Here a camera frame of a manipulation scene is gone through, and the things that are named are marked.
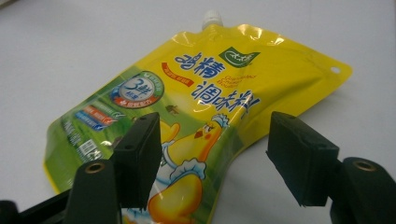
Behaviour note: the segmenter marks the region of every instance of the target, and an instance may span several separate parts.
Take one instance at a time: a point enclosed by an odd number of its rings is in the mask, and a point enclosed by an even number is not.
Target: barcode
[[[97,149],[96,144],[92,141],[92,139],[86,141],[84,144],[82,144],[79,148],[78,151],[83,155],[86,156],[88,153],[94,151]]]

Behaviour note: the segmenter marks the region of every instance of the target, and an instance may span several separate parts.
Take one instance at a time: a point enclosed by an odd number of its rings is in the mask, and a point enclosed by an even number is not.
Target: yellow pouch
[[[273,111],[298,116],[351,68],[250,25],[183,32],[123,71],[48,131],[45,168],[69,189],[85,161],[109,158],[134,118],[159,112],[163,161],[148,209],[125,223],[209,223],[232,160],[269,132]]]

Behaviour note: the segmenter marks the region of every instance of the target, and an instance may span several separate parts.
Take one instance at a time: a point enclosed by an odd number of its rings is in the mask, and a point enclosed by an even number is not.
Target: plastic packaging
[[[229,164],[268,134],[271,113],[298,116],[351,75],[285,36],[218,21],[173,36],[49,126],[45,168],[57,191],[156,111],[161,168],[148,209],[126,209],[124,222],[209,223]]]

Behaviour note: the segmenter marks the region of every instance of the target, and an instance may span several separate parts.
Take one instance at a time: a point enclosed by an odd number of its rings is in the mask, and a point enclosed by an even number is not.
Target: circular badge
[[[154,73],[143,71],[124,81],[111,92],[111,100],[127,108],[143,108],[163,97],[163,81]]]

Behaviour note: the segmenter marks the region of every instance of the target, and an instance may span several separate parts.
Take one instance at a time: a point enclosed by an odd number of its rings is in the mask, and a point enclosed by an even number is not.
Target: white cap
[[[208,10],[204,16],[204,22],[202,29],[204,30],[210,24],[217,24],[222,26],[222,20],[220,14],[216,10]]]

